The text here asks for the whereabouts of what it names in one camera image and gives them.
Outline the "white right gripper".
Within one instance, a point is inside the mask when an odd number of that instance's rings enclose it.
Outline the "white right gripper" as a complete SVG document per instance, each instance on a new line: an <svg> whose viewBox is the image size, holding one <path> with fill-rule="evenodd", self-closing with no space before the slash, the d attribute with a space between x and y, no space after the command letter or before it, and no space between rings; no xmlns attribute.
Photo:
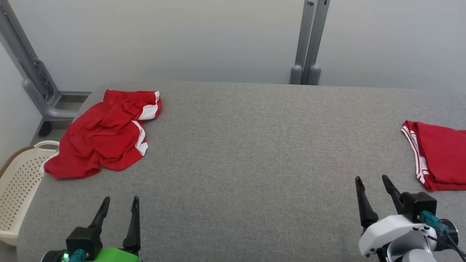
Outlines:
<svg viewBox="0 0 466 262"><path fill-rule="evenodd" d="M402 214L401 193L387 175L382 175L382 181L397 213ZM378 249L384 248L388 257L400 257L413 249L423 249L430 255L436 250L437 242L429 238L437 237L432 227L413 223L403 215L390 215L378 222L378 214L373 211L359 176L355 177L355 186L360 224L366 229L359 240L359 251L363 257L376 255Z"/></svg>

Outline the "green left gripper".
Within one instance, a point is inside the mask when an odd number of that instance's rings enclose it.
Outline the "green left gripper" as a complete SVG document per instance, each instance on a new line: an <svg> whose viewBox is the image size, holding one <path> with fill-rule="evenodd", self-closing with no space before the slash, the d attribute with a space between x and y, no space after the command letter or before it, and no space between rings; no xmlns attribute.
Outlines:
<svg viewBox="0 0 466 262"><path fill-rule="evenodd" d="M110 205L110 196L104 198L89 228L102 229L103 221L107 216ZM139 257L141 249L141 228L139 197L134 196L131 206L131 220L127 236L123 241L123 248L103 248L95 258L86 259L86 262L142 262Z"/></svg>

